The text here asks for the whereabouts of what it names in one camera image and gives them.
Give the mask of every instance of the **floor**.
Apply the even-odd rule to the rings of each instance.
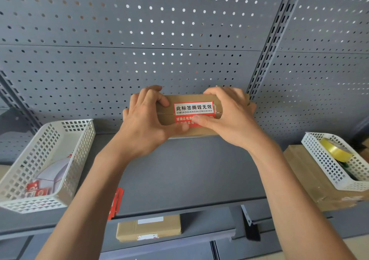
[[[369,235],[348,238],[344,240],[349,249],[356,256],[357,260],[367,260],[369,257]],[[252,260],[285,260],[283,252],[273,253]]]

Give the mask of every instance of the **person's left hand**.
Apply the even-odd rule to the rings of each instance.
[[[130,107],[123,111],[123,124],[117,134],[101,151],[107,156],[123,155],[129,160],[154,151],[169,137],[182,134],[189,129],[187,123],[161,125],[156,114],[156,102],[168,107],[169,101],[152,85],[133,94]]]

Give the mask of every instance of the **forearm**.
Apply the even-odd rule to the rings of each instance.
[[[98,155],[37,259],[98,259],[114,194],[128,164]]]
[[[277,235],[288,259],[354,259],[266,135],[252,148]]]

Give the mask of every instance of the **roll of tape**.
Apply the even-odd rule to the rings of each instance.
[[[352,153],[345,147],[331,141],[327,138],[322,138],[320,143],[332,155],[332,157],[340,162],[347,162],[350,160]]]

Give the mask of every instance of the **hand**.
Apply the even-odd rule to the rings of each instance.
[[[109,154],[123,154],[129,160],[154,151],[169,137],[182,134],[189,129],[187,123],[161,125],[156,114],[156,102],[168,107],[169,101],[159,91],[159,85],[152,85],[133,94],[130,107],[123,111],[123,124],[118,133],[102,150]]]
[[[214,94],[219,98],[223,114],[220,119],[197,114],[192,117],[192,121],[214,130],[227,142],[249,151],[255,137],[264,134],[253,117],[256,104],[248,104],[239,88],[212,87],[205,90],[204,94]]]

